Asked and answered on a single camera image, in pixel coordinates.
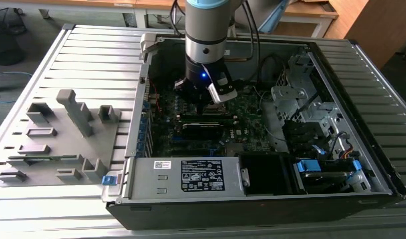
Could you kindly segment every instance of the metal table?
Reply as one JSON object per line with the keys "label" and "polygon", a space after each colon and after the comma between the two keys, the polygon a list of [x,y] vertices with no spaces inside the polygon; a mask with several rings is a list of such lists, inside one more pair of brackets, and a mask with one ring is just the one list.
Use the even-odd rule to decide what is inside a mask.
{"label": "metal table", "polygon": [[[60,88],[74,89],[78,101],[86,102],[90,108],[104,104],[122,109],[111,170],[120,169],[142,63],[139,41],[142,34],[150,31],[171,33],[80,25],[72,30],[62,30],[0,127],[0,171],[10,167],[6,163],[7,155],[14,150],[10,145],[26,129],[28,105],[35,101],[58,104],[55,92]],[[279,36],[263,38],[317,42],[406,183],[406,104],[360,46],[348,40]],[[332,238],[337,232],[325,231],[349,229],[354,229],[349,232],[350,236],[360,237],[364,232],[381,237],[389,236],[390,231],[385,228],[396,228],[401,232],[402,229],[397,228],[406,227],[404,201],[382,209],[366,210],[336,222],[127,231],[106,210],[100,194],[100,185],[0,188],[0,238],[246,238],[279,233],[306,233],[308,236]]]}

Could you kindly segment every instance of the blue tab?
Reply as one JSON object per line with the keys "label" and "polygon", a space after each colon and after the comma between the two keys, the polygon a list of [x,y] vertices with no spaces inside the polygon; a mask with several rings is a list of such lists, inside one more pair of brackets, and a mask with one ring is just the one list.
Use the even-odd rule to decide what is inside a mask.
{"label": "blue tab", "polygon": [[361,166],[361,163],[358,160],[354,160],[354,167],[356,167],[356,171],[361,170],[362,169],[362,166]]}
{"label": "blue tab", "polygon": [[103,185],[104,186],[115,186],[118,184],[116,176],[103,176]]}
{"label": "blue tab", "polygon": [[301,173],[305,172],[305,167],[304,167],[302,162],[298,162],[298,163],[297,163],[297,167],[298,167],[298,171],[299,171]]}
{"label": "blue tab", "polygon": [[297,166],[299,172],[321,172],[320,163],[316,159],[302,160]]}

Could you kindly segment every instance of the blue cable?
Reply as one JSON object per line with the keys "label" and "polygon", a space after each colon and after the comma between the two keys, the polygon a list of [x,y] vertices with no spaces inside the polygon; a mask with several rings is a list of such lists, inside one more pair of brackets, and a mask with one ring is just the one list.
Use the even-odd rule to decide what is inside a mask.
{"label": "blue cable", "polygon": [[28,72],[23,72],[23,71],[7,71],[7,72],[0,72],[0,75],[2,74],[24,74],[24,75],[28,75],[30,77],[32,77],[32,74],[28,73]]}
{"label": "blue cable", "polygon": [[[7,71],[7,72],[0,72],[0,75],[2,74],[24,74],[24,75],[28,75],[30,77],[32,77],[32,74],[28,73],[28,72],[23,72],[23,71]],[[12,103],[15,101],[0,101],[0,103]]]}
{"label": "blue cable", "polygon": [[0,103],[12,103],[12,102],[16,102],[16,101],[0,101]]}

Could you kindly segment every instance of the power supply label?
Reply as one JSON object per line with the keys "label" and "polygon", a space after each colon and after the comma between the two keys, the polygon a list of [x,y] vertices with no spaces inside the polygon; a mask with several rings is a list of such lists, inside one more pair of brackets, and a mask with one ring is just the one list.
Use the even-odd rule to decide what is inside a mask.
{"label": "power supply label", "polygon": [[182,161],[185,192],[225,191],[222,160]]}

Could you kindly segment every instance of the black cable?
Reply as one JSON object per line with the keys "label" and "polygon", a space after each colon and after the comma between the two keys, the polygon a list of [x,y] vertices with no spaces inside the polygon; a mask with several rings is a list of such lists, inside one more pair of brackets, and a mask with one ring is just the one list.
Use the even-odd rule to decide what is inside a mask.
{"label": "black cable", "polygon": [[251,9],[250,9],[249,2],[246,1],[245,4],[246,4],[246,8],[247,8],[247,12],[249,12],[251,24],[253,24],[253,26],[254,26],[254,31],[255,31],[255,34],[257,34],[257,45],[258,45],[258,54],[257,54],[258,61],[257,61],[257,63],[258,63],[258,65],[259,65],[259,62],[261,62],[261,40],[259,40],[259,31],[258,31],[258,26],[257,26],[257,23],[255,23],[254,15],[253,15],[253,13],[251,13]]}
{"label": "black cable", "polygon": [[182,10],[182,8],[181,8],[181,6],[179,6],[178,1],[177,1],[177,8],[178,8],[178,10],[181,11],[181,13],[182,13],[182,14],[183,14],[183,16],[185,16],[185,11]]}
{"label": "black cable", "polygon": [[174,30],[175,30],[175,35],[178,35],[178,36],[183,36],[183,34],[181,34],[181,32],[179,32],[179,30],[178,30],[178,28],[177,28],[177,23],[174,22],[174,17],[173,17],[173,15],[174,15],[174,10],[175,10],[175,8],[177,8],[177,5],[178,5],[178,0],[175,0],[174,1],[174,4],[171,5],[171,9],[170,9],[170,24],[171,24],[171,27],[174,28]]}
{"label": "black cable", "polygon": [[328,158],[333,155],[333,151],[334,151],[334,147],[336,147],[336,144],[337,144],[337,140],[338,140],[338,138],[340,138],[344,134],[348,134],[348,133],[346,133],[345,131],[341,131],[341,132],[338,132],[337,136],[334,137],[334,140],[333,140],[333,144],[332,144],[332,148],[330,148],[330,151],[329,151]]}
{"label": "black cable", "polygon": [[318,92],[309,98],[309,100],[305,102],[305,104],[302,105],[302,107],[294,112],[294,114],[290,117],[290,120],[294,119],[294,117],[297,117],[297,115],[309,108],[310,104],[313,103],[313,101],[316,100],[316,98],[320,96]]}
{"label": "black cable", "polygon": [[263,67],[263,65],[265,65],[265,63],[266,63],[266,61],[267,61],[267,59],[273,59],[274,60],[274,62],[275,62],[275,64],[278,65],[279,63],[278,63],[278,59],[282,61],[282,68],[283,68],[283,70],[286,70],[286,63],[285,63],[285,60],[283,60],[283,58],[277,54],[277,53],[270,53],[263,59],[262,59],[262,61],[258,63],[258,67],[257,67],[257,70],[253,72],[253,74],[249,76],[249,78],[247,78],[247,81],[249,80],[251,80],[251,78],[255,76],[255,74],[259,72],[261,73],[261,71],[262,71],[262,67]]}
{"label": "black cable", "polygon": [[251,23],[250,23],[250,17],[249,17],[249,13],[247,13],[247,9],[245,8],[245,5],[242,5],[242,8],[243,8],[243,11],[245,11],[245,15],[246,15],[246,19],[247,19],[249,32],[250,32],[251,49],[250,49],[250,57],[246,58],[246,61],[250,61],[251,58],[254,57],[254,31],[253,31],[253,27],[251,27]]}

